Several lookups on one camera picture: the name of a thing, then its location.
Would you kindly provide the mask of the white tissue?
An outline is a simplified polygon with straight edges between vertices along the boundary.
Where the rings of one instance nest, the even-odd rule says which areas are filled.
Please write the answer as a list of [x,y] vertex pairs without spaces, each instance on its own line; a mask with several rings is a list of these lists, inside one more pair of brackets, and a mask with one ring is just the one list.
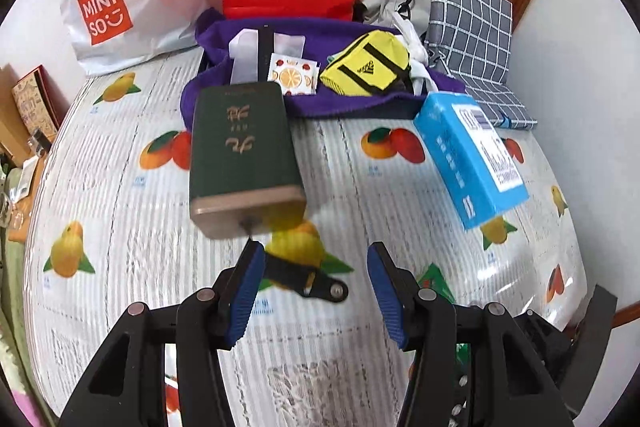
[[414,95],[437,92],[437,84],[431,77],[426,66],[428,64],[427,50],[416,33],[413,23],[403,18],[399,13],[392,14],[394,26],[399,30],[398,40],[402,42],[409,53],[409,77]]

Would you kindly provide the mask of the yellow Adidas pouch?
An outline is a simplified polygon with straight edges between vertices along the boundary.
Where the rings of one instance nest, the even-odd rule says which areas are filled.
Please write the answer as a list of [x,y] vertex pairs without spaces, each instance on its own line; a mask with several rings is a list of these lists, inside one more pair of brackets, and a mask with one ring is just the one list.
[[411,92],[410,54],[393,34],[375,30],[337,54],[320,81],[339,95],[385,96]]

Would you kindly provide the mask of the fruit print wipes packet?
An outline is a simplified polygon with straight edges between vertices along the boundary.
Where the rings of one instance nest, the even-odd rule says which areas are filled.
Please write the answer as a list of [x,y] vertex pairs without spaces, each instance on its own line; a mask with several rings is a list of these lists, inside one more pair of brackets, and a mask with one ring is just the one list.
[[268,81],[277,83],[283,95],[314,95],[317,92],[317,62],[283,54],[271,54]]

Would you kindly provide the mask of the white sponge block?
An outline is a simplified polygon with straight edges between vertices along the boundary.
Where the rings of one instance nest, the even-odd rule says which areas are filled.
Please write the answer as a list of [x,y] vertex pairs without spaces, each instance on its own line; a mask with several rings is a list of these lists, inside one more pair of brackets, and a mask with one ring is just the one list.
[[242,29],[229,42],[233,62],[230,83],[266,81],[272,54],[302,58],[305,41],[304,36],[280,34],[268,25]]

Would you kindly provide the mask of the black watch strap long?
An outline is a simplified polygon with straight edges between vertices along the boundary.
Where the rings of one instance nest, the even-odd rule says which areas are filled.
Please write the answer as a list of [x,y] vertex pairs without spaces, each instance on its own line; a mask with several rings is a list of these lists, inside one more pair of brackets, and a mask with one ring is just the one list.
[[257,80],[267,81],[271,54],[273,54],[274,33],[269,25],[258,28]]

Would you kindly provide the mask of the green snack sachet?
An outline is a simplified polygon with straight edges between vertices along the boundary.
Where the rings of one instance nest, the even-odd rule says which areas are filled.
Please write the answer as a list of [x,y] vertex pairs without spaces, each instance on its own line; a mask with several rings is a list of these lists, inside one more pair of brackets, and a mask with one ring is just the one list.
[[449,347],[444,350],[452,358],[456,388],[465,390],[469,384],[469,349],[466,343],[458,343],[456,325],[454,325],[454,298],[435,263],[431,263],[418,280],[419,298],[426,301],[438,316],[437,326]]

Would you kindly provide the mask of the white and mint sock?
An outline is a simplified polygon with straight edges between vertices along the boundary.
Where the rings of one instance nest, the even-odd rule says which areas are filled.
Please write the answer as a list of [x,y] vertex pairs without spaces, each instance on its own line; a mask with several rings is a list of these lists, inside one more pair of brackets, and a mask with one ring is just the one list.
[[333,63],[336,60],[341,60],[342,56],[345,54],[345,52],[338,52],[338,53],[334,53],[332,55],[329,55],[326,58],[326,64],[329,65],[331,63]]

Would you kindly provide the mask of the panda print bedding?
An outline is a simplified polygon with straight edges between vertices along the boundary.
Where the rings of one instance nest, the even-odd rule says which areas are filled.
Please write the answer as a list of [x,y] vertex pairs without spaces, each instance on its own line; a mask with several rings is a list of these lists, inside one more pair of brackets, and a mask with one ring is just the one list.
[[41,165],[29,195],[17,204],[24,221],[18,230],[1,230],[1,369],[10,395],[33,426],[54,426],[56,416],[32,375],[23,305],[25,243]]

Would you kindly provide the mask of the fruit print tablecloth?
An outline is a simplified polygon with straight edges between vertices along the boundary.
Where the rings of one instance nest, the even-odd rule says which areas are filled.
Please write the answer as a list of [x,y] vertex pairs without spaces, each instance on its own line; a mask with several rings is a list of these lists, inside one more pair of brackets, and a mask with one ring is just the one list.
[[[35,384],[61,413],[100,343],[135,301],[174,305],[233,265],[243,239],[208,239],[189,212],[179,102],[200,50],[88,79],[53,142],[32,210],[24,314]],[[397,154],[366,150],[390,129]],[[292,126],[308,198],[300,230],[262,243],[310,248],[311,263],[349,290],[342,303],[278,285],[259,291],[244,337],[220,357],[240,426],[390,426],[411,358],[386,333],[367,273],[383,242],[395,262],[462,306],[502,303],[564,327],[587,291],[570,210],[527,131],[506,132],[528,199],[465,230],[436,167],[405,120],[301,120]]]

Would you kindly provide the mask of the blue tissue box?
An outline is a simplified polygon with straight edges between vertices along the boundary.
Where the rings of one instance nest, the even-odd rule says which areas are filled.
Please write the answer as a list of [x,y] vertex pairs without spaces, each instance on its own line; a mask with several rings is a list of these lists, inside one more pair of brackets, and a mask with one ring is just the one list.
[[432,92],[413,121],[471,230],[523,204],[525,182],[483,109],[462,93]]

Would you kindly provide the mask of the dark green gold box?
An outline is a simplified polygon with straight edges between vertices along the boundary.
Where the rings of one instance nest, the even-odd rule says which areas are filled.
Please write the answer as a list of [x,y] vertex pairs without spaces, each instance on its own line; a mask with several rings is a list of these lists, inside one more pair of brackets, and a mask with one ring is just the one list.
[[189,202],[191,220],[209,239],[302,223],[306,193],[277,84],[201,92],[192,126]]

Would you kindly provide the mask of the wooden bedside table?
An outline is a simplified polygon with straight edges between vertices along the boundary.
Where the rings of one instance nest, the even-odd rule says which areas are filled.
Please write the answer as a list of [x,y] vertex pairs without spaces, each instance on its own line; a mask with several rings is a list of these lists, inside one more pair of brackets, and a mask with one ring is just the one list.
[[19,79],[9,65],[1,67],[1,153],[8,158],[11,172],[17,170],[17,184],[9,189],[10,215],[8,230],[18,230],[24,221],[17,204],[29,195],[34,174],[46,155],[39,140],[46,141],[44,134],[37,130],[30,134],[18,113],[11,88]]

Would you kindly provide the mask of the patterned hardcover book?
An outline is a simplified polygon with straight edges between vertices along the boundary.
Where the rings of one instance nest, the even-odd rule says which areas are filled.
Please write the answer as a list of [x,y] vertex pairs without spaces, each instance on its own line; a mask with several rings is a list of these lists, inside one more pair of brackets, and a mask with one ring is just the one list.
[[11,88],[13,100],[30,134],[37,130],[52,142],[58,135],[61,119],[48,91],[44,68],[39,65]]

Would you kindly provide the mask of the purple fleece cloth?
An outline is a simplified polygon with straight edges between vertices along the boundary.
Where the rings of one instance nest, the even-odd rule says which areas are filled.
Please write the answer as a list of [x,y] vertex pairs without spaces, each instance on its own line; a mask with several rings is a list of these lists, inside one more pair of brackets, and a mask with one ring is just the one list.
[[396,29],[318,17],[230,20],[214,9],[196,21],[208,66],[183,88],[183,124],[194,124],[207,88],[268,82],[296,118],[418,115],[427,90],[463,93],[463,83],[413,60]]

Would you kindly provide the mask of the grey checked folded cushion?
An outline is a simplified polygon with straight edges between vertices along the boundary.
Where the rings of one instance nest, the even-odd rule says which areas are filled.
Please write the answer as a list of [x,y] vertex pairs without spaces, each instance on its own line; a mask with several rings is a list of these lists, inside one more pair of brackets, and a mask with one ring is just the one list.
[[537,121],[508,86],[511,42],[510,1],[431,0],[430,64],[463,82],[491,124],[530,130]]

